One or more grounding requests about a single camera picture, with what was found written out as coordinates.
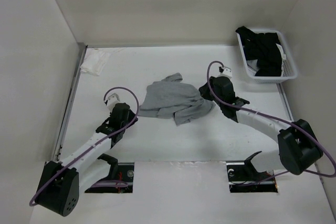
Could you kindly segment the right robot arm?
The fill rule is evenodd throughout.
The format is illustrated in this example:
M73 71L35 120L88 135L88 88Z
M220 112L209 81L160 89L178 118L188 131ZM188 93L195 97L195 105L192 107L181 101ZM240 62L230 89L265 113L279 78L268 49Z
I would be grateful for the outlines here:
M237 97L228 77L210 77L199 89L201 97L214 101L227 118L254 128L278 144L282 166L294 175L300 175L323 156L321 148L308 135L315 137L305 120L288 122L274 116L262 116L252 109L250 102Z

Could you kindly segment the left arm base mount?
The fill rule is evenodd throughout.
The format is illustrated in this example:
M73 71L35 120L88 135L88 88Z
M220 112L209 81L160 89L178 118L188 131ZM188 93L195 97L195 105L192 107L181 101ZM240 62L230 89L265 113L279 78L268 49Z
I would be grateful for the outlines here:
M123 194L133 192L134 163L119 163L115 172L100 179L98 186L91 186L86 194Z

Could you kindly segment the grey tank top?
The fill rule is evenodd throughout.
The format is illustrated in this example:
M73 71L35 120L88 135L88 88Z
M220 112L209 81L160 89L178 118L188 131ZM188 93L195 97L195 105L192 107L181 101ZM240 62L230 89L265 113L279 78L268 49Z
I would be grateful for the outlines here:
M193 85L182 81L182 75L175 73L147 86L139 116L173 119L179 126L208 115L215 103L202 98Z

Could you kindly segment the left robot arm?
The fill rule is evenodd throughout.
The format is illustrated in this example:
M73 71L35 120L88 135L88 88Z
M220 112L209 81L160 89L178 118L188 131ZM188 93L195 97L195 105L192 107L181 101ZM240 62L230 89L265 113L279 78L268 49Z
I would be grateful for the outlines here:
M102 179L109 182L116 179L118 160L107 151L136 121L137 117L128 104L115 104L109 117L84 145L61 161L45 164L30 205L40 205L66 217L87 189Z

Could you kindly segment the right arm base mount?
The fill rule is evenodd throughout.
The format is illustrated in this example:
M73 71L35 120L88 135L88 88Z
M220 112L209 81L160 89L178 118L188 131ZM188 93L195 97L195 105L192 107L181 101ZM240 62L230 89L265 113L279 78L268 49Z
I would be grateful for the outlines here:
M278 188L274 178L260 182L271 177L267 171L258 172L251 160L261 153L255 152L243 161L230 161L226 163L229 191L231 193L277 193Z

